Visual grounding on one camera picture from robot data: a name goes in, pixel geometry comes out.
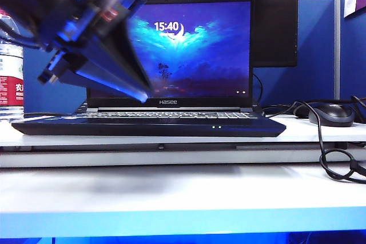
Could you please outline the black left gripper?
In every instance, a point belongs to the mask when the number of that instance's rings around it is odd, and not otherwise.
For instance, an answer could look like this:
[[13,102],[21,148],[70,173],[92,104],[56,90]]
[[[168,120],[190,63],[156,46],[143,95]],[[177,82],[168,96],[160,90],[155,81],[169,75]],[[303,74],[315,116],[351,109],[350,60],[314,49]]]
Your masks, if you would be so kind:
[[129,38],[130,0],[37,0],[37,42],[57,52],[39,80],[145,102],[151,83]]

